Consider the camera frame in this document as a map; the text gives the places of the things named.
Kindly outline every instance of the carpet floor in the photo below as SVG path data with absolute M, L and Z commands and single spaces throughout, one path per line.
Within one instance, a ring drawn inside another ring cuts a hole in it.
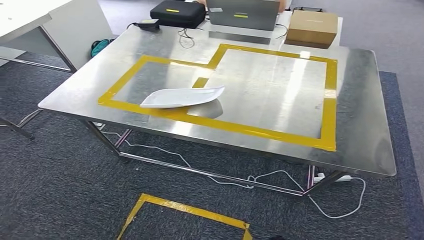
M 60 66 L 55 57 L 25 53 L 22 59 Z M 18 122 L 69 77 L 49 69 L 7 63 L 0 67 L 0 115 Z M 80 122 L 43 112 L 25 129 L 30 141 L 0 128 L 0 239 L 115 239 L 141 193 L 201 208 L 250 224 L 254 239 L 423 239 L 424 209 L 396 75 L 380 72 L 398 175 L 365 178 L 361 209 L 329 219 L 306 198 L 265 189 L 220 185 L 209 178 L 132 160 L 122 163 Z M 112 126 L 105 131 L 122 132 Z M 132 144 L 182 154 L 195 168 L 235 177 L 286 170 L 305 184 L 307 166 L 147 133 Z M 123 145 L 141 156 L 180 164 L 164 152 Z M 265 183 L 296 186 L 284 175 Z M 353 210 L 360 181 L 341 182 L 315 195 L 323 210 L 337 216 Z M 242 239 L 243 231 L 213 220 L 148 203 L 123 239 Z

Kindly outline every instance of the desk leg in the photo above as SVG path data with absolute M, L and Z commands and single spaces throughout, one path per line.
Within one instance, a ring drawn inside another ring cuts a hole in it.
M 316 191 L 323 188 L 324 186 L 334 183 L 336 180 L 338 180 L 339 178 L 343 177 L 346 174 L 347 174 L 346 172 L 342 172 L 342 171 L 333 171 L 330 175 L 324 177 L 317 184 L 313 185 L 312 187 L 304 191 L 302 196 L 308 196 L 312 193 L 315 193 Z
M 8 120 L 0 117 L 0 123 L 5 124 L 6 127 L 8 127 L 10 129 L 16 131 L 17 133 L 22 134 L 23 136 L 25 136 L 25 137 L 27 137 L 27 138 L 29 138 L 31 140 L 34 139 L 34 136 L 31 133 L 23 130 L 21 127 L 19 127 L 18 125 L 14 124 L 13 122 L 10 122 L 10 121 L 8 121 Z
M 116 156 L 120 155 L 119 149 L 94 125 L 91 121 L 80 120 L 106 147 Z
M 51 47 L 56 51 L 56 53 L 60 56 L 60 58 L 65 62 L 68 66 L 71 73 L 77 72 L 77 68 L 72 64 L 71 60 L 65 55 L 65 53 L 61 50 L 61 48 L 56 44 L 53 38 L 49 35 L 46 29 L 43 26 L 39 26 L 41 33 L 44 35 L 47 42 L 51 45 Z
M 309 165 L 309 170 L 307 171 L 307 189 L 312 188 L 314 185 L 315 177 L 315 166 Z
M 130 135 L 132 132 L 131 129 L 125 130 L 125 132 L 122 134 L 122 136 L 118 139 L 118 141 L 115 142 L 115 147 L 119 148 L 121 144 L 125 141 L 125 139 Z

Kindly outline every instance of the teal bag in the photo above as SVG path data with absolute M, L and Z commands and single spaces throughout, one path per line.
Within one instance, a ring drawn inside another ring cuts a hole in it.
M 104 48 L 106 48 L 111 42 L 113 42 L 115 39 L 103 39 L 101 41 L 95 41 L 91 45 L 91 57 L 93 58 L 96 56 L 100 51 L 102 51 Z

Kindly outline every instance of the cardboard box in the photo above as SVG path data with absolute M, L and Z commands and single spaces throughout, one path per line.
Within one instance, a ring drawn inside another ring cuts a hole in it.
M 337 34 L 338 16 L 328 12 L 294 11 L 285 44 L 328 49 Z

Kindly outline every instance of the power cord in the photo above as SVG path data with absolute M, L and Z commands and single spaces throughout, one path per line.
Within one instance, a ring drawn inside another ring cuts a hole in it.
M 287 35 L 287 33 L 289 32 L 289 29 L 288 29 L 286 26 L 284 26 L 283 24 L 279 24 L 279 23 L 277 23 L 277 24 L 276 24 L 276 26 L 284 27 L 284 28 L 285 28 L 285 33 L 284 33 L 284 35 L 281 35 L 281 36 L 279 36 L 279 37 L 277 37 L 277 38 L 275 38 L 275 39 L 280 39 L 280 38 L 282 38 L 282 37 L 286 36 L 286 35 Z
M 126 27 L 126 29 L 130 28 L 130 27 L 131 27 L 131 25 L 137 26 L 137 22 L 130 23 L 130 24 Z
M 102 133 L 103 134 L 111 134 L 111 135 L 117 135 L 118 137 L 120 137 L 121 138 L 121 135 L 120 134 L 118 134 L 118 133 L 116 133 L 116 132 L 106 132 L 106 131 L 102 131 Z M 150 149 L 158 149 L 158 150 L 160 150 L 160 151 L 163 151 L 163 152 L 165 152 L 165 153 L 168 153 L 168 154 L 172 154 L 172 155 L 177 155 L 189 168 L 191 168 L 192 166 L 190 165 L 190 163 L 188 162 L 188 161 L 186 161 L 185 159 L 184 159 L 184 157 L 181 155 L 181 154 L 179 154 L 179 153 L 175 153 L 175 152 L 171 152 L 171 151 L 167 151 L 167 150 L 165 150 L 165 149 L 162 149 L 162 148 L 160 148 L 160 147 L 157 147 L 157 146 L 147 146 L 147 145 L 141 145 L 141 144 L 131 144 L 128 140 L 125 140 L 125 142 L 126 142 L 126 144 L 128 144 L 128 146 L 130 146 L 130 147 L 144 147 L 144 148 L 150 148 Z M 272 174 L 275 174 L 275 173 L 285 173 L 287 176 L 288 176 L 288 178 L 293 182 L 293 183 L 295 183 L 298 187 L 299 187 L 299 189 L 301 189 L 302 191 L 305 191 L 304 189 L 303 189 L 303 187 L 297 182 L 297 181 L 295 181 L 294 179 L 293 179 L 293 177 L 288 173 L 288 172 L 286 172 L 286 171 L 284 171 L 284 170 L 276 170 L 276 171 L 272 171 L 272 172 L 269 172 L 269 173 L 266 173 L 266 174 L 262 174 L 262 175 L 259 175 L 259 176 L 252 176 L 252 175 L 249 175 L 248 177 L 247 177 L 247 180 L 249 180 L 249 181 L 253 181 L 253 182 L 257 182 L 257 180 L 259 179 L 259 178 L 262 178 L 262 177 L 266 177 L 266 176 L 269 176 L 269 175 L 272 175 Z M 217 184 L 222 184 L 222 185 L 236 185 L 236 186 L 239 186 L 239 187 L 242 187 L 242 188 L 245 188 L 245 189 L 253 189 L 254 188 L 254 186 L 249 186 L 249 185 L 241 185 L 241 184 L 237 184 L 237 183 L 232 183 L 232 182 L 220 182 L 220 181 L 217 181 L 216 179 L 214 179 L 213 177 L 211 177 L 211 176 L 207 176 L 208 178 L 210 178 L 211 180 L 213 180 L 215 183 L 217 183 Z M 358 180 L 361 180 L 362 182 L 363 182 L 363 188 L 362 188 L 362 192 L 361 192 L 361 194 L 360 194 L 360 197 L 359 197 L 359 204 L 358 204 L 358 206 L 353 210 L 353 211 L 351 211 L 351 212 L 349 212 L 349 213 L 347 213 L 347 214 L 344 214 L 344 215 L 340 215 L 340 216 L 330 216 L 330 215 L 328 215 L 328 214 L 326 214 L 322 209 L 321 209 L 321 207 L 318 205 L 318 203 L 310 196 L 310 195 L 308 195 L 308 198 L 312 201 L 312 203 L 318 208 L 318 210 L 324 215 L 324 216 L 326 216 L 327 218 L 330 218 L 330 219 L 341 219 L 341 218 L 344 218 L 344 217 L 347 217 L 347 216 L 349 216 L 349 215 L 352 215 L 352 214 L 354 214 L 354 213 L 356 213 L 356 211 L 358 211 L 360 208 L 361 208 L 361 204 L 362 204 L 362 199 L 363 199 L 363 197 L 364 197 L 364 193 L 365 193 L 365 189 L 366 189 L 366 187 L 367 187 L 367 184 L 366 184 L 366 182 L 365 182 L 365 180 L 363 180 L 362 178 L 360 178 L 360 177 L 352 177 L 351 179 L 358 179 Z
M 195 46 L 196 43 L 195 43 L 194 37 L 191 37 L 191 36 L 187 35 L 187 28 L 183 28 L 182 30 L 178 31 L 178 35 L 179 35 L 178 42 L 181 45 L 181 47 L 183 47 L 185 49 L 191 49 L 192 47 Z M 191 42 L 192 42 L 192 45 L 189 46 L 189 47 L 184 46 L 183 43 L 181 42 L 181 38 L 190 39 Z

